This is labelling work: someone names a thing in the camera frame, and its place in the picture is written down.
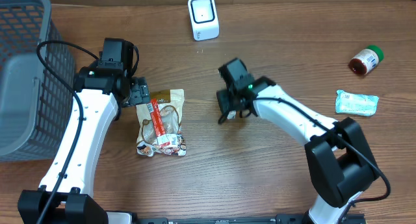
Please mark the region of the red snack stick pack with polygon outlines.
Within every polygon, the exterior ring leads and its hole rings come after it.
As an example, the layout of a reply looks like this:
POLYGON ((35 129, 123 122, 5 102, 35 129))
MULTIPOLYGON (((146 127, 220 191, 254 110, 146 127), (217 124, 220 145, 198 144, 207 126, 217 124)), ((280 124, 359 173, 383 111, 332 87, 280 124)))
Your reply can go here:
POLYGON ((160 148, 164 148, 170 145, 170 141, 166 135, 165 129, 163 127, 163 121, 161 118, 158 102, 156 99, 151 99, 151 101, 146 105, 151 120, 153 122, 153 128, 157 137, 157 144, 160 148))

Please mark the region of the beige dried food bag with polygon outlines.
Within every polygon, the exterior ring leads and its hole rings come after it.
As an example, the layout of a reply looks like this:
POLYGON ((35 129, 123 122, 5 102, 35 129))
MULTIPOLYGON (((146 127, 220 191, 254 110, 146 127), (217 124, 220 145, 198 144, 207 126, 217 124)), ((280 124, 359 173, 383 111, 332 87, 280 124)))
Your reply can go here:
POLYGON ((146 156, 153 156, 155 153, 185 156, 187 147, 181 131, 183 104, 185 102, 184 90, 174 89, 152 92, 150 97, 158 102, 163 127, 170 145, 164 148, 158 146, 147 104, 137 105, 136 114, 139 122, 139 132, 136 140, 137 153, 146 156))

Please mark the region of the teal wet wipes packet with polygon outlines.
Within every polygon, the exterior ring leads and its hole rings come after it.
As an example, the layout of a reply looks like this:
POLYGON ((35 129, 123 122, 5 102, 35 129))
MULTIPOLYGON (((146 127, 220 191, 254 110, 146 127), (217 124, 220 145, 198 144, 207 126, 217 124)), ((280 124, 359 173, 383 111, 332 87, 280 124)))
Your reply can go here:
POLYGON ((376 113, 379 97, 348 93, 337 90, 335 112, 338 114, 354 114, 359 116, 373 116, 376 113))

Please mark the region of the green white round container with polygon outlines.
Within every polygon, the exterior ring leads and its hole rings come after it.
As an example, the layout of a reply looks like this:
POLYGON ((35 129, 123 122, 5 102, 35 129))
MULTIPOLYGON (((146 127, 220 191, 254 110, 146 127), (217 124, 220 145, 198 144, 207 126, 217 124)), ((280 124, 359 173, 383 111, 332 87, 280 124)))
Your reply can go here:
POLYGON ((384 52, 376 45, 369 45, 355 55, 348 67, 356 75, 367 75, 384 59, 384 52))

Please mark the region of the orange tissue packet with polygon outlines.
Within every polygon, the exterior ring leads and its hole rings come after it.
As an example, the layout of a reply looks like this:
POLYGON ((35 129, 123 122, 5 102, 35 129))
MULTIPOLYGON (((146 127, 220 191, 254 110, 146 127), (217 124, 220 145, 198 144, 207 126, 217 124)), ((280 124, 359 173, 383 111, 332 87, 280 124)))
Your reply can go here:
POLYGON ((227 119, 235 119, 235 116, 236 116, 236 111, 235 110, 229 111, 229 113, 227 115, 227 119))

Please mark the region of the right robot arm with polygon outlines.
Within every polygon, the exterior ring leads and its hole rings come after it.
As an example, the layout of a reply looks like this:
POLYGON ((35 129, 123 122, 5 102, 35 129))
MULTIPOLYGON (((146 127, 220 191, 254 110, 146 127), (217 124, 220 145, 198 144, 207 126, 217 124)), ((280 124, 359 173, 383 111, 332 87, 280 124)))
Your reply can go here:
POLYGON ((309 174, 318 193, 305 223, 342 223, 352 204, 380 176, 367 139, 352 118, 337 121, 289 96, 266 77, 225 78, 217 92, 225 122, 232 112, 248 111, 283 129, 304 146, 309 174))

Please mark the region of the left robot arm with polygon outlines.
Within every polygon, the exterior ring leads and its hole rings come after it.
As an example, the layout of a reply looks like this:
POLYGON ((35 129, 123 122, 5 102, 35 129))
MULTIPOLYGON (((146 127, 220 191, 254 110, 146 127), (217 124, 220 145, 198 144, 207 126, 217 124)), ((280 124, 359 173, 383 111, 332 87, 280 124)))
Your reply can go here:
POLYGON ((83 67, 74 79, 74 103, 55 159, 37 190, 23 190, 24 223, 136 223, 137 215, 106 211, 93 199, 94 176, 105 135, 125 106, 147 104, 145 77, 83 67))

